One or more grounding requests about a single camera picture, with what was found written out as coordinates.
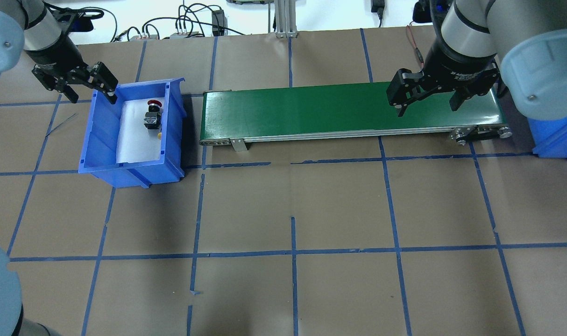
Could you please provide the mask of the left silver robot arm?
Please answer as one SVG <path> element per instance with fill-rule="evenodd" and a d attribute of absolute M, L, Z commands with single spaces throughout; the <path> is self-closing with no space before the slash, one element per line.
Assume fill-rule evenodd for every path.
<path fill-rule="evenodd" d="M 21 53 L 34 62 L 32 74 L 49 91 L 78 102 L 73 85 L 82 85 L 102 93 L 111 104 L 118 79 L 102 62 L 85 63 L 69 37 L 80 21 L 104 16 L 101 8 L 72 9 L 43 0 L 0 0 L 0 73 L 14 68 Z"/>

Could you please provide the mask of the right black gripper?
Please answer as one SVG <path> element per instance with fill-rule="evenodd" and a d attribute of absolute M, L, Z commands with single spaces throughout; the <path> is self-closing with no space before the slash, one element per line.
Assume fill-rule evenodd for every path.
<path fill-rule="evenodd" d="M 493 56 L 461 55 L 445 42 L 435 41 L 423 70 L 397 70 L 387 87 L 389 105 L 396 109 L 398 117 L 402 117 L 409 105 L 427 97 L 426 90 L 440 86 L 444 90 L 455 90 L 449 105 L 452 111 L 458 111 L 470 98 L 489 93 L 500 78 L 499 68 L 492 59 Z"/>

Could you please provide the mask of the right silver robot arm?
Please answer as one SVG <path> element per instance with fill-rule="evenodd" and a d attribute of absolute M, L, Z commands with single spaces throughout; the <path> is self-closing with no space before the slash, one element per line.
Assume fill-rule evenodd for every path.
<path fill-rule="evenodd" d="M 567 0 L 420 0 L 436 39 L 420 71 L 400 69 L 386 91 L 403 116 L 407 107 L 450 93 L 456 111 L 497 79 L 530 119 L 567 117 Z"/>

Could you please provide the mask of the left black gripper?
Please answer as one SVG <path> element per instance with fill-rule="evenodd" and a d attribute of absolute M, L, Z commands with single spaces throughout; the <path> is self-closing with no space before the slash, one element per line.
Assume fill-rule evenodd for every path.
<path fill-rule="evenodd" d="M 36 64 L 32 74 L 45 89 L 55 90 L 76 104 L 79 96 L 65 80 L 75 77 L 82 79 L 83 85 L 89 89 L 102 93 L 110 104 L 116 104 L 118 79 L 103 62 L 87 66 L 69 36 L 62 35 L 52 45 L 41 50 L 27 50 L 26 53 Z"/>

